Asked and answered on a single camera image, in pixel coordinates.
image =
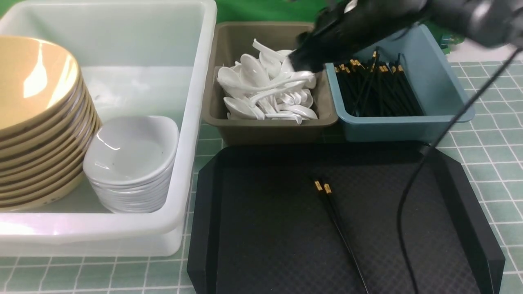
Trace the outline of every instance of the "black cable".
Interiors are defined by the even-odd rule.
[[[516,49],[514,53],[510,56],[510,58],[503,63],[502,66],[498,68],[498,70],[494,73],[494,75],[478,90],[474,96],[470,98],[470,100],[460,109],[458,114],[456,114],[449,122],[447,127],[439,137],[432,143],[431,146],[429,146],[427,152],[422,157],[420,162],[418,163],[418,166],[414,170],[414,173],[410,177],[410,179],[407,182],[407,185],[405,186],[405,189],[403,190],[403,194],[401,195],[400,204],[398,205],[397,212],[396,212],[396,228],[398,233],[398,238],[400,240],[400,247],[401,247],[401,253],[403,254],[403,258],[405,259],[405,264],[407,265],[408,274],[410,275],[411,281],[412,281],[412,287],[414,288],[414,293],[419,294],[418,284],[416,282],[416,278],[414,276],[414,271],[412,270],[411,261],[408,259],[407,250],[405,248],[405,240],[403,239],[403,228],[402,228],[402,214],[403,214],[403,207],[405,206],[405,201],[407,199],[408,192],[411,190],[412,185],[414,181],[416,180],[417,175],[422,170],[423,165],[427,161],[427,158],[429,154],[436,148],[436,146],[443,140],[447,132],[456,124],[456,122],[459,120],[459,118],[465,114],[467,110],[476,102],[476,100],[479,99],[479,97],[492,85],[492,83],[503,73],[503,71],[510,65],[512,60],[519,54],[521,51],[523,51],[522,48]]]

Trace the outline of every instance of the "black serving tray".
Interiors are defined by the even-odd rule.
[[[199,173],[187,272],[198,294],[365,293],[312,182],[333,189],[372,293],[412,293],[395,226],[425,146],[237,146]],[[434,152],[403,213],[420,293],[499,293],[505,258],[461,165]]]

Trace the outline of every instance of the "tan bowl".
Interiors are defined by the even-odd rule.
[[[75,173],[71,173],[71,175],[67,175],[67,178],[69,182],[61,186],[60,188],[56,189],[53,192],[50,192],[46,194],[45,196],[42,196],[40,198],[27,200],[19,203],[14,203],[11,205],[0,205],[0,211],[19,211],[19,210],[27,210],[27,209],[33,209],[37,207],[41,207],[44,205],[47,205],[49,203],[55,202],[59,199],[62,199],[69,193],[71,193],[78,185],[82,183],[82,181],[85,179],[85,174],[80,166],[80,168],[75,169]]]
[[[0,138],[48,120],[69,98],[78,63],[63,47],[27,37],[0,36]]]
[[[0,160],[0,171],[6,170],[8,168],[17,167],[18,165],[37,159],[49,153],[51,150],[59,148],[64,143],[64,141],[66,141],[71,136],[73,131],[80,124],[81,120],[78,120],[77,118],[83,115],[84,111],[85,104],[84,110],[80,110],[78,113],[76,113],[73,116],[71,124],[62,133],[57,134],[54,138],[50,138],[47,142],[44,142],[40,145],[36,145],[34,148],[27,150],[27,152],[23,155],[20,154],[18,156],[13,156],[8,159]]]
[[[71,170],[76,168],[78,165],[82,165],[85,152],[82,152],[72,162],[69,162],[66,167],[62,168],[59,172],[54,175],[35,183],[31,186],[26,186],[24,188],[0,193],[0,205],[8,205],[13,203],[18,203],[26,201],[28,199],[39,198],[42,195],[54,191],[54,189],[61,187],[65,184],[64,179],[67,178],[67,175],[71,173]]]
[[[40,134],[45,133],[53,126],[56,126],[61,120],[65,119],[66,116],[74,111],[74,107],[78,102],[83,98],[82,97],[82,88],[83,88],[83,79],[80,78],[79,83],[75,85],[73,94],[66,100],[61,109],[58,110],[52,117],[48,120],[42,122],[36,126],[29,126],[31,129],[26,132],[11,135],[9,138],[0,138],[0,150],[5,149],[25,141],[30,140]]]
[[[85,88],[82,90],[82,97],[85,97]],[[60,120],[55,126],[53,126],[51,129],[45,131],[44,133],[28,140],[25,142],[22,142],[18,145],[11,146],[8,148],[0,149],[0,160],[7,159],[13,156],[17,156],[18,154],[23,154],[28,150],[31,150],[34,148],[34,146],[38,146],[40,144],[45,143],[50,138],[55,137],[57,134],[60,134],[65,129],[69,127],[71,122],[74,120],[75,115],[78,113],[78,110],[80,109],[80,106],[83,105],[81,102],[85,101],[84,99],[79,100],[76,105],[74,105],[73,109],[65,116],[64,119]]]
[[[74,138],[73,143],[70,145],[72,148],[67,148],[67,151],[60,152],[49,161],[27,171],[0,178],[0,193],[22,189],[46,179],[51,180],[59,171],[73,162],[78,156],[85,155],[87,144],[91,140],[97,123],[94,118],[95,113],[92,109],[93,107],[91,107],[90,112],[86,113],[88,123],[85,128],[85,133],[80,138]]]
[[[84,118],[82,123],[76,126],[72,135],[67,138],[63,144],[58,146],[58,148],[52,149],[49,153],[32,161],[0,171],[0,185],[23,180],[27,174],[34,175],[43,172],[48,169],[49,166],[58,164],[67,154],[70,154],[78,147],[77,143],[87,136],[87,133],[92,129],[90,126],[96,122],[96,118],[92,118],[88,122],[86,122]]]

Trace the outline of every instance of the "stack of white dishes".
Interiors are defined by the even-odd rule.
[[[74,190],[100,126],[70,52],[0,36],[0,211],[33,209]]]
[[[149,213],[165,203],[179,131],[167,117],[120,117],[96,133],[84,172],[114,213]]]

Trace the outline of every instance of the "brown plastic tray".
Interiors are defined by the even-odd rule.
[[[324,128],[335,124],[330,84],[325,71],[317,75],[317,86],[311,90],[313,109],[318,120],[304,120],[301,125],[291,120],[228,120],[223,102],[225,93],[216,82],[217,68],[233,66],[244,53],[258,57],[253,39],[274,50],[294,49],[300,33],[310,30],[305,22],[223,22],[216,26],[207,82],[203,95],[202,118],[218,128],[227,145],[282,144],[315,142]]]

